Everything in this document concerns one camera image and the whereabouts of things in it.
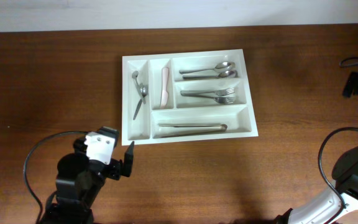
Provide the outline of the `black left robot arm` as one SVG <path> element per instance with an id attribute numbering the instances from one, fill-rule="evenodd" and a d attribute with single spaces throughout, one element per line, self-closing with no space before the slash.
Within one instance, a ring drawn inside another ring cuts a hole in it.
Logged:
<path id="1" fill-rule="evenodd" d="M 40 223 L 93 223 L 91 209 L 107 179 L 130 177 L 134 161 L 132 142 L 123 160 L 112 158 L 119 131 L 103 126 L 86 132 L 73 143 L 74 152 L 57 164 L 56 191 L 47 199 Z"/>

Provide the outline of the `steel fork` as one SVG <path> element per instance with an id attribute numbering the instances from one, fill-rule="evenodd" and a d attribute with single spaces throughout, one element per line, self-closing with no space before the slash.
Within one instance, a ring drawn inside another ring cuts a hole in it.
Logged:
<path id="1" fill-rule="evenodd" d="M 182 90 L 181 95 L 202 95 L 215 94 L 216 96 L 226 96 L 235 93 L 235 88 L 227 88 L 223 90 Z"/>
<path id="2" fill-rule="evenodd" d="M 233 97 L 225 97 L 225 96 L 206 96 L 206 95 L 198 95 L 198 94 L 185 94 L 182 95 L 184 97 L 194 97 L 194 98 L 208 98 L 212 99 L 219 104 L 233 104 L 235 102 L 235 98 Z"/>

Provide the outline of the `pink handled utensil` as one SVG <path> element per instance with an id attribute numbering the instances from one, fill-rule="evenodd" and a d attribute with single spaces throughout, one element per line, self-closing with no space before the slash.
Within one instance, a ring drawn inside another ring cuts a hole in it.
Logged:
<path id="1" fill-rule="evenodd" d="M 161 99 L 160 99 L 160 109 L 164 109 L 167 105 L 168 101 L 168 77 L 169 77 L 169 68 L 162 68 L 162 91 L 161 91 Z"/>

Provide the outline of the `large steel spoon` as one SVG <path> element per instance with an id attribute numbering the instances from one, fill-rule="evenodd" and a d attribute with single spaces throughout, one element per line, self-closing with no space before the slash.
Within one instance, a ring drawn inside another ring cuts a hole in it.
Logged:
<path id="1" fill-rule="evenodd" d="M 189 73 L 203 72 L 203 71 L 207 71 L 207 70 L 212 70 L 214 72 L 221 73 L 221 72 L 232 70 L 235 67 L 236 67 L 236 64 L 234 62 L 221 62 L 221 63 L 218 63 L 215 67 L 199 68 L 199 69 L 194 69 L 194 70 L 179 70 L 179 73 L 180 74 L 189 74 Z"/>
<path id="2" fill-rule="evenodd" d="M 219 79 L 219 78 L 236 78 L 237 70 L 229 70 L 218 74 L 210 75 L 182 75 L 184 80 L 200 80 L 200 79 Z"/>

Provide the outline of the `small metal spoon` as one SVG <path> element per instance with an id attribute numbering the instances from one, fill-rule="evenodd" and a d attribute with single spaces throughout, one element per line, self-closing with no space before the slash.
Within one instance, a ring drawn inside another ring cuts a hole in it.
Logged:
<path id="1" fill-rule="evenodd" d="M 138 92 L 138 94 L 140 96 L 140 99 L 141 99 L 142 103 L 145 104 L 145 96 L 144 96 L 143 88 L 141 87 L 141 85 L 137 81 L 138 76 L 139 76 L 139 72 L 137 70 L 132 72 L 132 79 L 134 80 L 136 90 L 137 90 L 137 92 Z"/>
<path id="2" fill-rule="evenodd" d="M 134 116 L 133 116 L 133 120 L 136 119 L 138 113 L 139 113 L 139 110 L 143 104 L 143 100 L 145 99 L 145 97 L 148 95 L 149 93 L 149 87 L 148 85 L 143 85 L 143 84 L 140 84 L 140 93 L 141 93 L 141 98 L 137 104 L 137 107 L 135 109 L 135 113 L 134 113 Z"/>

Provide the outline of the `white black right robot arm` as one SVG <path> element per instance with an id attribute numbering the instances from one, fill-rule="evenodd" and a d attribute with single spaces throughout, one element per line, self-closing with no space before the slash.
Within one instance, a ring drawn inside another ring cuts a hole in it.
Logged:
<path id="1" fill-rule="evenodd" d="M 302 207 L 289 209 L 277 216 L 274 223 L 336 223 L 344 215 L 358 210 L 358 146 L 346 151 L 337 160 L 329 181 L 323 170 L 323 150 L 328 141 L 344 131 L 358 133 L 358 128 L 339 128 L 329 133 L 322 142 L 318 152 L 318 169 L 328 185 Z"/>

